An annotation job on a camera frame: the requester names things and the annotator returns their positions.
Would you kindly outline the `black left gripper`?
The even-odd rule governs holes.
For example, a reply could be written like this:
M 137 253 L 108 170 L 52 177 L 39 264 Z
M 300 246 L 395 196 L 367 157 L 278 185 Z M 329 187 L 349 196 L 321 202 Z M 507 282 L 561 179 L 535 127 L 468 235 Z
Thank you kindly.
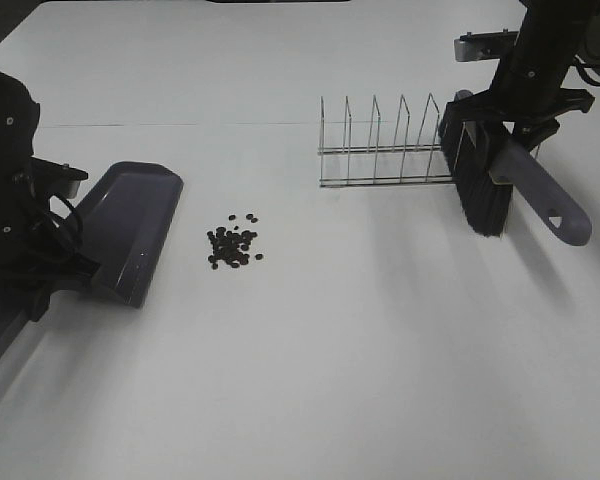
M 85 224 L 71 201 L 67 214 L 48 200 L 0 199 L 0 300 L 27 300 L 29 321 L 48 311 L 53 291 L 88 288 L 100 264 L 84 255 Z

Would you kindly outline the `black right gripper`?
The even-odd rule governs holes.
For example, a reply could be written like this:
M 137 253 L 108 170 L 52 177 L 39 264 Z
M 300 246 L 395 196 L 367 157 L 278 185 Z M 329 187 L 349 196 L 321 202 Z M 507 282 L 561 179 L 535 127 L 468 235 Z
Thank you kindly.
M 515 45 L 498 62 L 489 87 L 472 94 L 458 91 L 447 104 L 447 127 L 463 124 L 465 172 L 490 169 L 494 122 L 514 122 L 512 144 L 532 152 L 555 135 L 556 118 L 570 111 L 587 113 L 594 96 L 586 89 L 565 88 L 570 68 L 582 70 L 577 54 L 583 29 L 520 29 Z

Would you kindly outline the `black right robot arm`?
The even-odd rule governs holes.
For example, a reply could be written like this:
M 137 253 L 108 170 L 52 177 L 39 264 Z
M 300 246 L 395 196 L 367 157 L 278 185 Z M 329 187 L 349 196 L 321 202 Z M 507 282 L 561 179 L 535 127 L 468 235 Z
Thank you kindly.
M 499 129 L 514 124 L 512 136 L 532 150 L 559 129 L 558 117 L 586 113 L 594 97 L 585 89 L 562 86 L 570 68 L 581 70 L 576 56 L 587 29 L 600 12 L 600 1 L 525 1 L 517 31 L 466 33 L 454 40 L 458 62 L 496 60 L 489 87 L 456 93 L 439 125 L 442 149 L 453 159 L 462 130 L 470 125 Z

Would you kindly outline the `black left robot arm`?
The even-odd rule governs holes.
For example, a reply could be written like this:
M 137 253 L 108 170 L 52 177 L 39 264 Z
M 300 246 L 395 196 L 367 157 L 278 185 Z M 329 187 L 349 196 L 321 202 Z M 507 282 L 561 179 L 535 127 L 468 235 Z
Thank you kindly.
M 35 157 L 40 111 L 26 86 L 0 71 L 0 296 L 31 321 L 53 293 L 89 287 L 100 268 L 81 252 L 84 220 L 71 202 L 88 175 Z

